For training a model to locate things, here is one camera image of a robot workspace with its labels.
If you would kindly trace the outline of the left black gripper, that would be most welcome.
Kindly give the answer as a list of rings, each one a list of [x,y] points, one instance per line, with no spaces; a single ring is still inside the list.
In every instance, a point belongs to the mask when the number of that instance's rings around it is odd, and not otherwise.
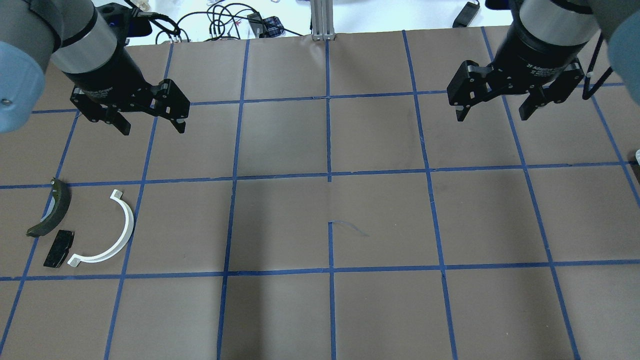
[[[123,136],[131,124],[121,114],[144,112],[170,121],[180,134],[186,131],[190,100],[173,79],[151,83],[132,59],[109,61],[98,69],[71,73],[71,104],[90,122],[106,121]]]

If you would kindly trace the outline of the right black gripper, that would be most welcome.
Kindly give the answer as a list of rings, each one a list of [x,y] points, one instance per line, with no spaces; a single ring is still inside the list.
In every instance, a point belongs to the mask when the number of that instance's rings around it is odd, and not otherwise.
[[[471,107],[502,95],[528,95],[519,107],[522,121],[549,103],[565,102],[585,75],[578,59],[585,45],[547,43],[523,25],[510,25],[490,64],[464,60],[446,87],[456,120],[463,122]]]

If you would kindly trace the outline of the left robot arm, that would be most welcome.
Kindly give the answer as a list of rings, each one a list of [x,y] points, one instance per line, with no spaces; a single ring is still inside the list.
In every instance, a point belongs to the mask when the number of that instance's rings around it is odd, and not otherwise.
[[[45,89],[54,64],[71,82],[71,104],[92,123],[114,126],[122,135],[131,125],[124,113],[144,112],[186,130],[190,101],[171,79],[153,85],[126,50],[126,41],[151,33],[151,24],[169,16],[124,5],[96,7],[91,0],[3,0],[0,26],[2,133],[23,127]]]

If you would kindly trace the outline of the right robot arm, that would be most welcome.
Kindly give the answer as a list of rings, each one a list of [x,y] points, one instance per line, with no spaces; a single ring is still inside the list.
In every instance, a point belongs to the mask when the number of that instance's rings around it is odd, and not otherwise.
[[[471,107],[503,95],[526,95],[521,120],[549,103],[560,104],[584,81],[584,100],[610,73],[621,77],[639,101],[639,2],[637,0],[510,0],[512,23],[493,61],[461,63],[446,88],[448,102],[462,122]],[[608,43],[609,68],[590,86],[578,54],[600,32]]]

